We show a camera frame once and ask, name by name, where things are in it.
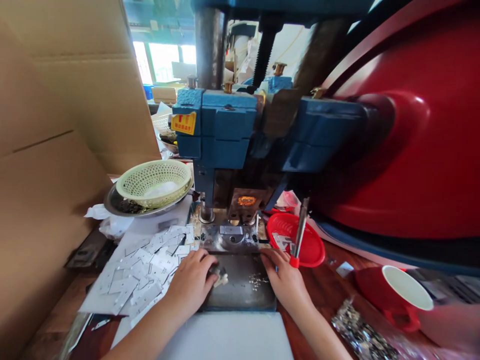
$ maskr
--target hand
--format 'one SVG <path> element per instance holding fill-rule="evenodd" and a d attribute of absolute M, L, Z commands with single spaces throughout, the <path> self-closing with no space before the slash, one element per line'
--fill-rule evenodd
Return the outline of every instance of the hand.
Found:
<path fill-rule="evenodd" d="M 295 320 L 300 311 L 314 310 L 315 306 L 305 287 L 302 274 L 289 264 L 291 256 L 279 249 L 265 248 L 260 249 L 260 252 L 271 287 L 290 316 Z"/>
<path fill-rule="evenodd" d="M 161 302 L 175 308 L 183 322 L 195 314 L 218 280 L 215 274 L 207 277 L 210 266 L 217 262 L 207 250 L 200 249 L 190 251 L 176 270 Z"/>

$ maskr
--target red cup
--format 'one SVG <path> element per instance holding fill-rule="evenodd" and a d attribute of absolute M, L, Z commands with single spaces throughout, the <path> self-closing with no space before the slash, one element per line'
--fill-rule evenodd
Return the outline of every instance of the red cup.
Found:
<path fill-rule="evenodd" d="M 370 267 L 355 272 L 363 295 L 396 328 L 405 332 L 420 329 L 417 311 L 430 311 L 434 302 L 429 293 L 413 277 L 394 266 Z M 406 325 L 398 325 L 394 315 L 407 315 Z"/>

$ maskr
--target blue container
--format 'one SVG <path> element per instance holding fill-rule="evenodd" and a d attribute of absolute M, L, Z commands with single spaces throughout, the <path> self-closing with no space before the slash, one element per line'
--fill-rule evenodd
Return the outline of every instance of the blue container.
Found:
<path fill-rule="evenodd" d="M 152 94 L 153 85 L 143 85 L 143 90 L 145 90 L 145 96 L 147 100 L 152 100 L 154 95 Z"/>

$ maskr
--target red screwdriver handle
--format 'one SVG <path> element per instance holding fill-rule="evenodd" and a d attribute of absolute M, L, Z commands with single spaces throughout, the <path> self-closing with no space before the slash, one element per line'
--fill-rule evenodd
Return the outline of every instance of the red screwdriver handle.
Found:
<path fill-rule="evenodd" d="M 292 268 L 298 269 L 300 266 L 300 259 L 298 257 L 291 257 L 290 258 L 290 266 Z"/>

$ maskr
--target warning sticker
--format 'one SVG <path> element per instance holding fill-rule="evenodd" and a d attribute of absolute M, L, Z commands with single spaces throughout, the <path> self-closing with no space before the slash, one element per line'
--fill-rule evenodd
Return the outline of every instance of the warning sticker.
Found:
<path fill-rule="evenodd" d="M 191 112 L 190 114 L 175 114 L 171 117 L 171 129 L 179 133 L 193 135 L 196 120 L 196 112 Z"/>

